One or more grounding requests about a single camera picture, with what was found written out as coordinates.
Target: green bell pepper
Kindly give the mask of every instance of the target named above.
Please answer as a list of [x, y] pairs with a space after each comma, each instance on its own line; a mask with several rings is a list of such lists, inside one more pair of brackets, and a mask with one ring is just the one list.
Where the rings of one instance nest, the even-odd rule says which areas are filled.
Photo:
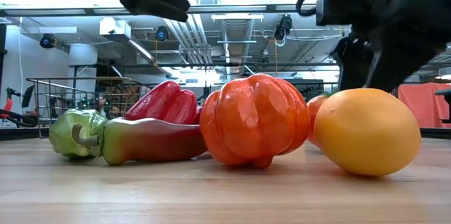
[[73, 141], [72, 127], [81, 124], [82, 137], [100, 135], [107, 119], [95, 110], [79, 111], [70, 109], [66, 111], [49, 130], [49, 140], [53, 150], [68, 158], [94, 158], [99, 154], [99, 147], [81, 146]]

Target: air vent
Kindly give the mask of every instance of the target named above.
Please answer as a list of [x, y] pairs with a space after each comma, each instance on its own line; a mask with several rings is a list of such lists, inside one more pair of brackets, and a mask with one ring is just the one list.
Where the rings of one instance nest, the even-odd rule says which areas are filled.
[[197, 79], [186, 79], [186, 83], [197, 83], [198, 80]]

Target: orange tomato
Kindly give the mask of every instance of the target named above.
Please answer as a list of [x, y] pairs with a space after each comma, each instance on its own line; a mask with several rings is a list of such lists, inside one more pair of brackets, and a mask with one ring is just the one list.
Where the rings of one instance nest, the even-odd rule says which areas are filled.
[[310, 117], [289, 82], [265, 74], [232, 80], [206, 100], [200, 117], [206, 146], [228, 166], [267, 168], [307, 139]]
[[321, 105], [323, 105], [323, 102], [327, 100], [328, 97], [329, 97], [328, 95], [322, 94], [312, 98], [309, 102], [307, 102], [307, 108], [309, 109], [310, 114], [310, 133], [307, 139], [310, 141], [310, 143], [316, 146], [318, 146], [318, 142], [314, 138], [313, 133], [313, 127], [315, 125], [315, 117], [316, 114], [318, 113], [319, 108], [321, 107]]
[[379, 89], [350, 89], [329, 97], [316, 114], [314, 135], [332, 162], [357, 175], [397, 172], [421, 146], [414, 114]]

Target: light fixture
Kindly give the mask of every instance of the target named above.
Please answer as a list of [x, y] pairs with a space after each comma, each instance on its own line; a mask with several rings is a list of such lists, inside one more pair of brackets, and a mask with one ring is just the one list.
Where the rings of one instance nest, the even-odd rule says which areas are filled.
[[250, 14], [250, 13], [226, 13], [226, 14], [213, 14], [211, 19], [215, 20], [261, 20], [264, 16], [262, 14]]
[[435, 78], [439, 79], [439, 80], [451, 80], [451, 75], [441, 75], [441, 76], [437, 76]]
[[113, 34], [116, 31], [116, 20], [113, 17], [105, 17], [100, 21], [100, 28]]
[[137, 42], [135, 42], [133, 40], [130, 40], [128, 42], [129, 42], [129, 44], [134, 46], [138, 51], [140, 51], [144, 56], [146, 56], [149, 59], [149, 61], [151, 61], [152, 63], [155, 62], [154, 57], [146, 49], [144, 49], [141, 45], [139, 45]]

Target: orange cover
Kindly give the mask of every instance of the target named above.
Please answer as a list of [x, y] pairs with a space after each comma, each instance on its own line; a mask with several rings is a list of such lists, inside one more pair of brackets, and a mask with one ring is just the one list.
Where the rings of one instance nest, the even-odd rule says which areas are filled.
[[451, 85], [438, 83], [401, 85], [398, 89], [398, 98], [414, 113], [421, 128], [451, 128], [451, 124], [444, 124], [441, 121], [450, 119], [448, 103], [443, 95], [435, 95], [435, 91], [449, 88]]

